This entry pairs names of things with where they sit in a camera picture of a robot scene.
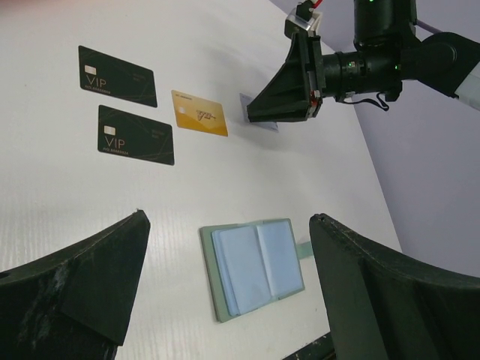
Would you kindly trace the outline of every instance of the card chip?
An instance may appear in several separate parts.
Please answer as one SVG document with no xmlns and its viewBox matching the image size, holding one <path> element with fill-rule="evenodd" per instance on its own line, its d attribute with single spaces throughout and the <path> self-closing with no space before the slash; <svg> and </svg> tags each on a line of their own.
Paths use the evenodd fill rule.
<svg viewBox="0 0 480 360">
<path fill-rule="evenodd" d="M 111 126 L 104 126 L 103 127 L 103 132 L 107 135 L 112 135 L 113 137 L 115 136 L 116 134 L 116 129 L 114 127 L 111 127 Z"/>
<path fill-rule="evenodd" d="M 97 75 L 97 68 L 93 66 L 85 65 L 85 72 L 91 75 Z"/>
</svg>

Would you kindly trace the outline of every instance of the card holder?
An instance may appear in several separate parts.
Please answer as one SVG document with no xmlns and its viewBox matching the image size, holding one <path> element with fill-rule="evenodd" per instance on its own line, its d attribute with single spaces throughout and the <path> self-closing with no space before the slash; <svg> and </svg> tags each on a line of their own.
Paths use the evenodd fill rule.
<svg viewBox="0 0 480 360">
<path fill-rule="evenodd" d="M 305 289 L 290 220 L 208 226 L 200 232 L 220 322 Z"/>
</svg>

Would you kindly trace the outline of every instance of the black plastic fin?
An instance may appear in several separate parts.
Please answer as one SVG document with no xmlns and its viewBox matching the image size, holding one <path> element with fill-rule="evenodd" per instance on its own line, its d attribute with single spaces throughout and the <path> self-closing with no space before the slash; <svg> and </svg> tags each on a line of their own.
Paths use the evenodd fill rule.
<svg viewBox="0 0 480 360">
<path fill-rule="evenodd" d="M 480 354 L 480 278 L 419 262 L 322 214 L 310 238 L 339 359 Z"/>
<path fill-rule="evenodd" d="M 1 358 L 114 359 L 127 334 L 149 230 L 138 211 L 0 273 Z"/>
<path fill-rule="evenodd" d="M 296 32 L 285 64 L 248 105 L 248 118 L 251 122 L 304 122 L 318 113 L 324 84 L 320 37 Z"/>
</svg>

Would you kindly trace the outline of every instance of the gold card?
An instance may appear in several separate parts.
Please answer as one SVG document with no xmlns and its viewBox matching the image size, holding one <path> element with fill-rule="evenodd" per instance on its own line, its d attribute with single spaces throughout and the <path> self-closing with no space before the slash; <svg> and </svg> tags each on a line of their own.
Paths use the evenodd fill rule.
<svg viewBox="0 0 480 360">
<path fill-rule="evenodd" d="M 228 137 L 224 108 L 221 103 L 172 90 L 177 125 Z"/>
</svg>

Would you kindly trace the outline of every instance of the green tab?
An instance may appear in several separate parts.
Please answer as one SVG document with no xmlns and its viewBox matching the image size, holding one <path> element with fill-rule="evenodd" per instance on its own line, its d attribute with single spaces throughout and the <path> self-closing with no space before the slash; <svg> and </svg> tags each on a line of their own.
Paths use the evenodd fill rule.
<svg viewBox="0 0 480 360">
<path fill-rule="evenodd" d="M 307 257 L 312 257 L 314 255 L 314 249 L 312 248 L 312 243 L 304 242 L 303 244 L 297 244 L 297 257 L 299 260 L 305 259 Z"/>
</svg>

